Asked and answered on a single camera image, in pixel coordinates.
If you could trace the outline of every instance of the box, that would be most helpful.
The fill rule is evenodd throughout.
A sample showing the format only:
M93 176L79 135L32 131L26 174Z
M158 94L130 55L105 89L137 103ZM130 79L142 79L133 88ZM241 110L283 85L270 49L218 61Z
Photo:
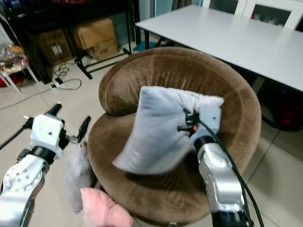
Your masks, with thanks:
M113 22L109 18L77 25L72 31L76 45L83 50L116 38Z
M73 58L69 43L61 28L37 34L34 39L52 66Z
M104 60L118 54L116 39L101 43L91 48L94 59L97 61Z

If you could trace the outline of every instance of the round chair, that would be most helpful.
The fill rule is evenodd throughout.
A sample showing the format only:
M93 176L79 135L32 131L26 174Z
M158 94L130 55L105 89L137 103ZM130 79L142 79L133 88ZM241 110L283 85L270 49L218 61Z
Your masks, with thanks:
M173 87L223 97L218 137L242 173L260 134L257 97L227 64L176 47L131 55L116 64L100 83L99 99L106 113L91 129L88 154L104 190L132 215L150 223L197 221L209 213L209 207L196 154L188 154L172 172L159 176L132 175L112 165L132 131L141 86Z

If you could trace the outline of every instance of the white table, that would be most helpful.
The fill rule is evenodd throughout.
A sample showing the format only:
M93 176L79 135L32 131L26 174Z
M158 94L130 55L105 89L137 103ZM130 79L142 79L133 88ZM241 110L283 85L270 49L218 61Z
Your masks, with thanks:
M136 25L303 91L301 32L194 5Z

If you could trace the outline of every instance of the pink pillow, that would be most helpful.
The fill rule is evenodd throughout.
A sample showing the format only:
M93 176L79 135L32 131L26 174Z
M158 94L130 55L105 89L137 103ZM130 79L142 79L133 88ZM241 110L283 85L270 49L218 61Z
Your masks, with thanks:
M131 227L133 219L103 191L81 188L83 220L86 227Z

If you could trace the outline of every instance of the tiled floor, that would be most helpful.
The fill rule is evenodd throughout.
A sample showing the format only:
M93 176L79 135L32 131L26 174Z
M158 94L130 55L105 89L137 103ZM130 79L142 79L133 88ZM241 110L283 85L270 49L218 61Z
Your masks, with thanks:
M69 65L70 71L63 79L79 78L82 86L76 91L51 90L36 95L13 107L0 110L0 143L15 132L24 122L22 116L44 113L56 101L63 104L58 116L66 122L70 133L77 133L79 125L89 114L93 123L104 113L98 100L98 85L110 67L92 73L89 80L76 65ZM0 89L0 108L13 104L49 85L30 84L21 89L21 94L9 88ZM26 131L0 151L0 177L15 163L23 148L29 148L30 132ZM303 133L281 132L263 124L261 138L256 153L247 168L244 178L248 182L262 212L266 227L303 226ZM81 213L75 215L69 209L64 196L63 177L65 159L56 161L46 176L45 186L36 199L36 208L31 227L82 227ZM253 219L258 220L250 205ZM148 227L140 220L134 220L134 227ZM211 217L207 216L189 227L211 227Z

